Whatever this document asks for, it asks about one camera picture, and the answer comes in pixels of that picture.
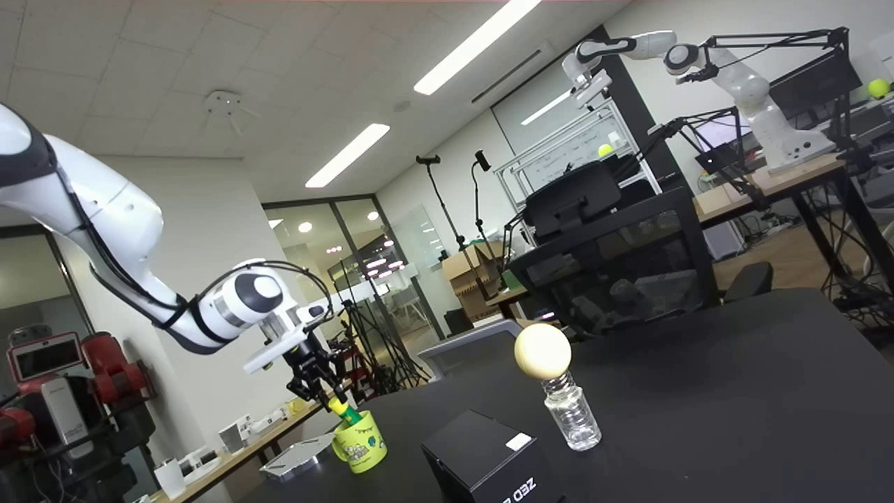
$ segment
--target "table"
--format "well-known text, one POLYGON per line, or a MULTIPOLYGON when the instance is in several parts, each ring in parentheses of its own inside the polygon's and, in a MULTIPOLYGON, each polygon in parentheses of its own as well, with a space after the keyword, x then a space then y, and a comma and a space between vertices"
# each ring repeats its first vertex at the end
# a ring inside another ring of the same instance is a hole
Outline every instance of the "table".
POLYGON ((571 452, 512 363, 370 403, 392 446, 370 474, 331 452, 265 499, 441 499, 421 439, 461 410, 535 433, 571 503, 894 499, 894 372, 820 294, 780 289, 585 341, 604 428, 571 452))
MULTIPOLYGON (((804 189, 811 189, 811 187, 836 185, 836 193, 840 197, 840 210, 852 217, 852 224, 860 232, 870 253, 875 257, 889 289, 894 289, 891 245, 881 234, 860 193, 856 189, 856 185, 847 173, 847 158, 840 158, 838 154, 825 154, 825 157, 808 158, 808 161, 793 164, 793 166, 775 173, 775 175, 768 169, 758 169, 751 175, 751 180, 765 193, 768 200, 792 197, 797 204, 820 253, 831 264, 831 270, 838 278, 849 278, 847 264, 840 263, 836 245, 828 241, 825 229, 820 227, 820 221, 814 215, 814 206, 804 197, 804 189)), ((694 204, 697 204, 697 215, 698 215, 702 227, 730 221, 730 217, 737 217, 737 215, 754 210, 754 204, 745 194, 734 193, 730 185, 718 185, 708 193, 698 193, 694 204)))
POLYGON ((305 424, 315 410, 321 410, 321 404, 307 408, 305 414, 297 414, 286 421, 272 424, 265 433, 259 433, 251 445, 245 445, 238 452, 224 452, 220 461, 205 472, 201 477, 195 477, 194 482, 187 482, 187 491, 183 491, 178 496, 169 496, 166 491, 153 495, 153 503, 185 503, 185 499, 195 499, 201 496, 208 488, 212 488, 215 482, 220 482, 230 472, 234 472, 238 467, 243 467, 250 457, 264 454, 264 449, 273 446, 280 449, 280 439, 286 433, 291 433, 293 428, 305 424))

